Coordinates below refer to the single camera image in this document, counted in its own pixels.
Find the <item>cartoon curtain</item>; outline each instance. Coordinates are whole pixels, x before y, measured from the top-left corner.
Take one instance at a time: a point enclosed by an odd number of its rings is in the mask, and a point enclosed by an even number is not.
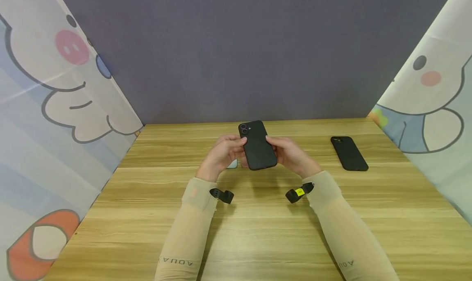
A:
[[[448,0],[370,113],[472,224],[472,0]]]
[[[0,0],[0,34],[0,280],[39,280],[142,124],[62,0]]]

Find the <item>black wrist strap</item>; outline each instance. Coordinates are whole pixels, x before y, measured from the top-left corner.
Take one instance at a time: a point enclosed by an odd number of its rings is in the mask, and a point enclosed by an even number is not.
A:
[[[313,188],[314,188],[313,183],[308,182],[308,183],[303,184],[300,188],[296,190],[294,189],[289,190],[285,194],[285,197],[287,197],[290,203],[295,203],[298,200],[300,200],[300,198],[304,197],[305,194],[310,193],[313,190]]]
[[[233,192],[231,192],[231,191],[226,190],[226,191],[223,192],[223,191],[221,191],[221,190],[219,190],[219,189],[217,189],[217,188],[211,189],[211,190],[209,191],[209,193],[210,193],[213,197],[215,197],[215,198],[217,198],[217,199],[223,201],[224,203],[228,203],[228,204],[231,204],[231,201],[233,201],[233,197],[235,196],[235,195],[233,194]]]

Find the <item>wood grain surface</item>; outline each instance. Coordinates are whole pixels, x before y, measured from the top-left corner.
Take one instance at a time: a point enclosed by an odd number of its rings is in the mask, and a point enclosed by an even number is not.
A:
[[[180,199],[218,136],[238,123],[146,125],[46,281],[152,281]],[[338,182],[386,250],[400,280],[472,280],[472,228],[369,119],[265,122],[289,136]],[[331,136],[351,136],[367,172],[342,169]],[[202,281],[342,280],[316,215],[285,193],[301,185],[276,166],[224,171],[235,193],[218,203]]]

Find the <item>gray wall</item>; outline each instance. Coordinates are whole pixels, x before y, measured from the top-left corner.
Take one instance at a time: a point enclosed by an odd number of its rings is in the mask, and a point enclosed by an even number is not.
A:
[[[364,117],[446,0],[64,0],[144,123]]]

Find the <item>beige arm sleeve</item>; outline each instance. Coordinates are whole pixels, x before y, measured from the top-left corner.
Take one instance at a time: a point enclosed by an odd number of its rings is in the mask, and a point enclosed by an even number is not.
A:
[[[209,191],[216,183],[193,178],[182,197],[182,206],[162,247],[155,281],[194,281],[197,278],[209,225],[217,199]]]
[[[342,197],[328,172],[303,180],[313,182],[307,194],[326,241],[347,281],[397,281],[390,260],[367,225]]]

